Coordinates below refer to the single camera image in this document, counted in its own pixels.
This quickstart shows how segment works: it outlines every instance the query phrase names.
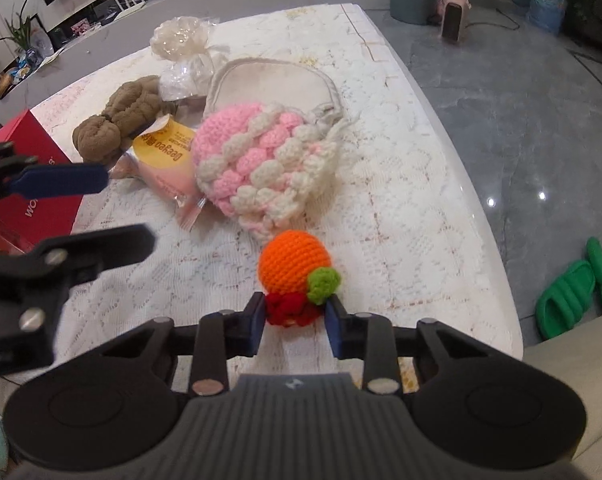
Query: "clear plastic bag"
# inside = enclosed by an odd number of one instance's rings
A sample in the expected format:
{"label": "clear plastic bag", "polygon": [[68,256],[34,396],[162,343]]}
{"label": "clear plastic bag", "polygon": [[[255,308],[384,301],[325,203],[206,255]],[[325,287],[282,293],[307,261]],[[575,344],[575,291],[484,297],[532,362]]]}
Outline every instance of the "clear plastic bag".
{"label": "clear plastic bag", "polygon": [[164,101],[207,95],[215,70],[226,61],[207,44],[215,24],[208,18],[182,16],[155,28],[150,40],[152,52],[173,62],[159,77],[159,94]]}
{"label": "clear plastic bag", "polygon": [[206,203],[190,160],[193,135],[172,116],[158,118],[110,170],[110,178],[139,178],[159,197],[174,203],[177,223],[187,231]]}

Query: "beige couch cushion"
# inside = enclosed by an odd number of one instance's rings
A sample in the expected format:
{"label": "beige couch cushion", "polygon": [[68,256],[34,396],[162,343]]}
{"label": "beige couch cushion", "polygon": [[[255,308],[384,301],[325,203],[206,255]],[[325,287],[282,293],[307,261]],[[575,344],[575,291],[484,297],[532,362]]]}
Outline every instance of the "beige couch cushion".
{"label": "beige couch cushion", "polygon": [[586,450],[602,437],[602,316],[527,348],[523,361],[568,384],[583,400],[588,424],[575,457],[583,454],[589,464]]}

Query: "large plastic water bottle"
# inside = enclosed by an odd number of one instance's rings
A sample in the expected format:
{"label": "large plastic water bottle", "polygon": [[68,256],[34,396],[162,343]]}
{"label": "large plastic water bottle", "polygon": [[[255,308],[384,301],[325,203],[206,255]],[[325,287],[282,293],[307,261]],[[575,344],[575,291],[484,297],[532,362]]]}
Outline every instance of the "large plastic water bottle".
{"label": "large plastic water bottle", "polygon": [[566,0],[531,0],[527,21],[556,35],[565,17]]}

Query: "gray tile floor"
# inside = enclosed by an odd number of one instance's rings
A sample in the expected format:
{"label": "gray tile floor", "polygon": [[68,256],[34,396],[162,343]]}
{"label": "gray tile floor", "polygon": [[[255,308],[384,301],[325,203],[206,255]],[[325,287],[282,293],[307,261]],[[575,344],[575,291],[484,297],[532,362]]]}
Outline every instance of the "gray tile floor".
{"label": "gray tile floor", "polygon": [[[588,237],[602,242],[601,85],[567,52],[579,50],[574,42],[520,16],[516,32],[477,25],[454,46],[436,28],[368,14],[446,127],[497,240],[524,344],[539,342],[539,295],[583,256]],[[512,25],[476,6],[470,21]],[[602,67],[588,65],[602,79]],[[584,320],[600,314],[595,298]]]}

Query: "red gift bag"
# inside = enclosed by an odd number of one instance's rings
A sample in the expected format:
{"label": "red gift bag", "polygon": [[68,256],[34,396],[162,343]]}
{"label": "red gift bag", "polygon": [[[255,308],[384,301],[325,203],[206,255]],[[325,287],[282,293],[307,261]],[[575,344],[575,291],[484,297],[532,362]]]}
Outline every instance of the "red gift bag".
{"label": "red gift bag", "polygon": [[[14,152],[35,155],[39,164],[68,164],[70,161],[55,141],[26,110],[0,129],[0,142],[12,141]],[[70,234],[83,196],[62,196],[26,200],[11,195],[0,200],[0,222],[24,239],[21,249],[36,245],[44,238]]]}

